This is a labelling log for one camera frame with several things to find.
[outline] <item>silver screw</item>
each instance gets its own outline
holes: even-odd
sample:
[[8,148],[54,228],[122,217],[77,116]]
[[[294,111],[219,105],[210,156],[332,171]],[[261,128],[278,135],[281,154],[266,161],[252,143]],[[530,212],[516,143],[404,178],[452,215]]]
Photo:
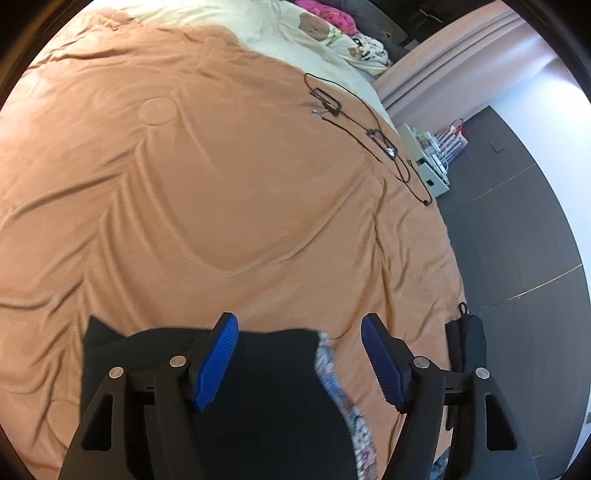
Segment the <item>silver screw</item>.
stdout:
[[416,356],[413,360],[413,363],[414,366],[418,368],[427,368],[429,365],[431,365],[431,362],[423,356]]
[[187,363],[187,359],[182,355],[177,355],[170,359],[171,367],[182,367],[185,363]]
[[123,375],[123,369],[121,367],[113,367],[109,370],[109,376],[111,378],[119,378],[121,375]]
[[475,370],[475,374],[478,378],[481,378],[483,380],[486,380],[487,378],[489,378],[491,376],[491,373],[484,367],[478,367]]

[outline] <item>gift bag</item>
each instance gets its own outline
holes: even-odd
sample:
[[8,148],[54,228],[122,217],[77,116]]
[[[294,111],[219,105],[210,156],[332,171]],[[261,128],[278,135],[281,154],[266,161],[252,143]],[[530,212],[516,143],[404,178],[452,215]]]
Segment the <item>gift bag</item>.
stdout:
[[446,163],[451,162],[468,145],[468,132],[464,129],[464,120],[455,120],[449,127],[441,130],[436,138],[441,147],[440,157]]

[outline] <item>blue gripper pad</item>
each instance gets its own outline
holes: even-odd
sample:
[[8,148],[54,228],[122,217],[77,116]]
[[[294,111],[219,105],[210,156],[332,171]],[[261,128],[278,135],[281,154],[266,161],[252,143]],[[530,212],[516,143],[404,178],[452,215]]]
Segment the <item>blue gripper pad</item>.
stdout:
[[361,340],[386,401],[407,413],[412,402],[412,352],[403,340],[390,336],[376,313],[363,317]]
[[228,314],[220,319],[212,334],[216,335],[209,355],[205,359],[198,373],[197,391],[193,404],[197,411],[203,411],[217,394],[226,368],[230,363],[234,349],[238,342],[238,319],[234,314]]

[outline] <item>white wall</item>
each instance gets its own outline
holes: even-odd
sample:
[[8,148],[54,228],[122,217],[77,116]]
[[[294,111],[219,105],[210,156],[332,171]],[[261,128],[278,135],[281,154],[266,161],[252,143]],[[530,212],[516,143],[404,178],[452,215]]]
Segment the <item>white wall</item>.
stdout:
[[[492,107],[529,150],[554,190],[591,285],[591,103],[566,66],[555,60]],[[573,455],[590,433],[591,424],[583,426]]]

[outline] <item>curtain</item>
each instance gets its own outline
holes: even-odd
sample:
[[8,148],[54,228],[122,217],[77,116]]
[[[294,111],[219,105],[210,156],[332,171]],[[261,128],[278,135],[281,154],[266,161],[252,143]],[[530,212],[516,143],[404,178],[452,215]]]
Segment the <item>curtain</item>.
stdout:
[[497,0],[428,38],[374,88],[394,125],[436,132],[467,120],[555,58],[537,32]]

